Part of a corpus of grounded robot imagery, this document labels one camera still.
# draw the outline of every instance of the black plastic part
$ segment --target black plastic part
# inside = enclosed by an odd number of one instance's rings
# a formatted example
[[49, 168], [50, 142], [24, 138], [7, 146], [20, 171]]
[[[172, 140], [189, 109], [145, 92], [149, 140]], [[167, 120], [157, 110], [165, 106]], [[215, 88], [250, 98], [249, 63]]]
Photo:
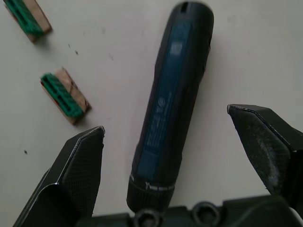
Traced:
[[44, 174], [14, 227], [73, 227], [91, 217], [100, 184], [104, 128], [69, 139]]
[[[160, 151], [155, 176], [151, 182], [139, 176], [137, 168], [143, 152], [153, 105], [156, 101], [161, 70], [168, 51], [170, 32], [175, 24], [185, 21], [190, 22], [192, 28], [188, 37], [180, 80], [175, 96], [172, 98], [173, 104], [164, 143]], [[168, 20], [155, 65], [154, 82], [143, 129], [132, 164], [127, 204], [134, 212], [143, 208], [154, 208], [162, 211], [169, 205], [173, 193], [172, 188], [176, 182], [182, 160], [182, 150], [194, 109], [196, 94], [205, 71], [213, 26], [214, 15], [212, 11], [206, 5], [196, 2], [178, 4]], [[163, 188], [169, 188], [168, 192], [165, 193], [162, 190]]]
[[[128, 214], [85, 218], [76, 227], [300, 227], [301, 224], [289, 209], [283, 198], [279, 196], [262, 196], [248, 199], [223, 202], [222, 207], [215, 207], [211, 203], [197, 204], [192, 211], [186, 207], [168, 208], [161, 215], [154, 210], [138, 212], [134, 218]], [[199, 208], [214, 209], [216, 218], [206, 224], [196, 218]], [[138, 225], [138, 216], [145, 216]]]
[[303, 134], [268, 108], [228, 105], [228, 114], [268, 191], [303, 217]]

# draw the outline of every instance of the green plastic part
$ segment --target green plastic part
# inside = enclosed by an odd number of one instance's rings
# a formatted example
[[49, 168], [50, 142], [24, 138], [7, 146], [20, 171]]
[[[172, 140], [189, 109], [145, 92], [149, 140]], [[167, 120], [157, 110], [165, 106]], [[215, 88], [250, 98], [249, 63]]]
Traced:
[[76, 118], [83, 115], [80, 106], [55, 75], [45, 74], [41, 77], [41, 83], [66, 116]]
[[34, 36], [44, 34], [42, 28], [30, 13], [23, 0], [5, 0], [4, 2], [26, 34], [32, 34]]

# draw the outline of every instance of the white surface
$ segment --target white surface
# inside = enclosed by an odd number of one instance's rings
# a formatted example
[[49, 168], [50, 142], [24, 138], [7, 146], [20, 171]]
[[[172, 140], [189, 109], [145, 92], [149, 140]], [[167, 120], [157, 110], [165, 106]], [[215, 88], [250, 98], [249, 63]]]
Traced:
[[[32, 45], [0, 6], [0, 226], [12, 226], [65, 141], [106, 129], [94, 214], [126, 192], [163, 31], [176, 0], [38, 0], [54, 32]], [[215, 25], [171, 205], [266, 194], [226, 106], [272, 108], [303, 131], [303, 1], [212, 0]], [[39, 85], [65, 67], [93, 109], [73, 127]]]

